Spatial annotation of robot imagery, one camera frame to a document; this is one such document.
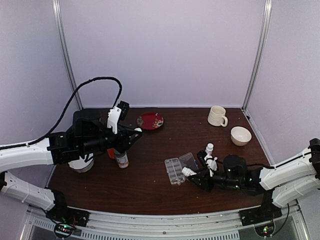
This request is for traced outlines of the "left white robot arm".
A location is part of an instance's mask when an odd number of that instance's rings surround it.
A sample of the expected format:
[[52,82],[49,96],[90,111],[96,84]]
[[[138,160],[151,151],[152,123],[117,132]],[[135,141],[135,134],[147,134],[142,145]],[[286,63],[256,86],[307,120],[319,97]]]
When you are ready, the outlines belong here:
[[102,123],[97,109],[82,109],[73,114],[72,125],[67,131],[50,133],[40,141],[20,143],[17,147],[1,146],[0,192],[52,212],[61,222],[69,221],[72,211],[63,193],[30,184],[15,177],[10,170],[68,164],[75,172],[88,172],[99,154],[109,149],[124,154],[142,136],[140,128],[119,123],[125,116],[124,110],[113,107],[106,123]]

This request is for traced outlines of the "white pill bottle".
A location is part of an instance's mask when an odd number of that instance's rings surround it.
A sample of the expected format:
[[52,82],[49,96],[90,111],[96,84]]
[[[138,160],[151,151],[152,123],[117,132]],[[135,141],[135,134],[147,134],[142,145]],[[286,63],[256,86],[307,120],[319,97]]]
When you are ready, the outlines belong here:
[[209,156],[212,156],[213,150],[214,150],[214,144],[213,143],[208,143],[206,145],[206,148],[205,148],[206,154],[209,155]]
[[184,167],[182,170],[181,170],[182,174],[187,178],[187,177],[190,177],[190,176],[194,176],[196,175],[197,173],[195,171],[193,171],[192,169],[188,168],[188,167]]

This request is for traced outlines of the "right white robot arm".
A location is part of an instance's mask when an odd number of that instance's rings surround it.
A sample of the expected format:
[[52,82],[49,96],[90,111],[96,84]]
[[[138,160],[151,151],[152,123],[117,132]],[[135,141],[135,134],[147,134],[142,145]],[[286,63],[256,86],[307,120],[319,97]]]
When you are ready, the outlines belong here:
[[276,208],[304,196],[320,187],[320,140],[313,138],[309,146],[297,155],[274,165],[247,164],[243,157],[230,154],[222,161],[219,171],[217,159],[198,153],[202,168],[188,167],[183,175],[201,189],[211,192],[214,187],[239,190],[247,195],[263,194],[266,202],[256,210],[259,220],[268,220]]

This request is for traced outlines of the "grey lid pill bottle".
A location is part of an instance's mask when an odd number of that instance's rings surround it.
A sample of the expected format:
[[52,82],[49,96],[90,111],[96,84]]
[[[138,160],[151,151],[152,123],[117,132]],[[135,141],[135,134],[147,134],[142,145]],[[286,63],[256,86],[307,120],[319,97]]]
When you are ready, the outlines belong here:
[[118,151],[114,151],[114,156],[115,156],[115,160],[118,164],[118,166],[121,169],[125,169],[129,166],[129,160],[128,160],[128,156],[127,156],[127,152],[118,152]]

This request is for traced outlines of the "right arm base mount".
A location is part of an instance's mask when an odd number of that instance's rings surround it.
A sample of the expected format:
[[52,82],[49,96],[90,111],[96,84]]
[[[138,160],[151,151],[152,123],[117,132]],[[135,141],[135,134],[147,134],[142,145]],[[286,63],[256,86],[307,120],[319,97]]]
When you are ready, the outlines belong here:
[[272,221],[281,217],[282,209],[273,204],[273,191],[268,190],[263,194],[262,203],[258,207],[240,210],[240,220],[243,226]]

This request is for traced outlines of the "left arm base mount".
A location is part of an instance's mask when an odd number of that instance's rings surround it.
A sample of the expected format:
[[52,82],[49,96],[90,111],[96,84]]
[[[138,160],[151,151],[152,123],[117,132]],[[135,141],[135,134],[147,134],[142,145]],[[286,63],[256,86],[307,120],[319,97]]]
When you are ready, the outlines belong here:
[[86,227],[90,213],[68,207],[66,198],[61,191],[51,190],[54,196],[53,207],[46,210],[46,216],[54,221],[66,223],[73,226]]

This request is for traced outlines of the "white pill bottle front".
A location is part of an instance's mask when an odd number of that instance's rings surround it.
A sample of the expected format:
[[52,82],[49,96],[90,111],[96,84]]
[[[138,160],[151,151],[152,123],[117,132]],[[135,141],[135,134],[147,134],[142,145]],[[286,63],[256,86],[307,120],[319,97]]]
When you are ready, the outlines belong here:
[[208,143],[206,145],[206,148],[205,148],[206,154],[209,155],[209,156],[212,156],[213,150],[214,150],[214,144],[213,143]]

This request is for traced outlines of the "clear plastic pill organizer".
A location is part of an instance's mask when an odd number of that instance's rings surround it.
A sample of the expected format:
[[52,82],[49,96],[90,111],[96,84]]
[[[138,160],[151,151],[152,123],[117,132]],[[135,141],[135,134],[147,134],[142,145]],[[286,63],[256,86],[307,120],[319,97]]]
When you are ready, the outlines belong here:
[[184,167],[193,171],[198,169],[198,164],[191,152],[188,152],[178,158],[170,158],[164,161],[165,169],[171,185],[180,185],[186,181],[186,177],[182,174]]

